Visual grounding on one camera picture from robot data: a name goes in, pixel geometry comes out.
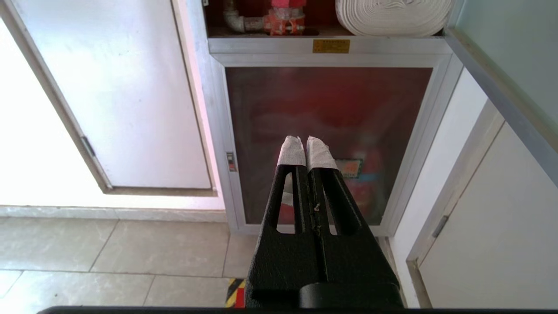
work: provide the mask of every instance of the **white cabinet door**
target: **white cabinet door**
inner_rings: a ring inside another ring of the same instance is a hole
[[[558,188],[505,123],[420,272],[435,308],[558,308]]]
[[[110,185],[211,188],[170,1],[14,3]]]

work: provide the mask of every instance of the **rolled fire hose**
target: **rolled fire hose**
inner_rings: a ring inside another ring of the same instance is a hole
[[[335,0],[341,25],[355,35],[426,37],[447,23],[452,0]]]

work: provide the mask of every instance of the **yellow black hazard tape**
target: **yellow black hazard tape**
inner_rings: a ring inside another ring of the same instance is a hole
[[[227,290],[227,302],[225,307],[244,307],[244,286],[245,279],[231,278],[229,280],[229,289]]]

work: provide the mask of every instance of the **sticker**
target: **sticker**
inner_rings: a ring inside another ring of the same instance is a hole
[[[315,39],[314,54],[348,54],[350,40],[348,39]]]
[[[336,159],[335,164],[343,178],[356,179],[360,176],[360,170],[362,168],[362,159]]]

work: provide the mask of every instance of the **tiled floor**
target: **tiled floor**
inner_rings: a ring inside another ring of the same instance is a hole
[[[223,307],[257,237],[224,223],[0,218],[0,313],[54,305]]]

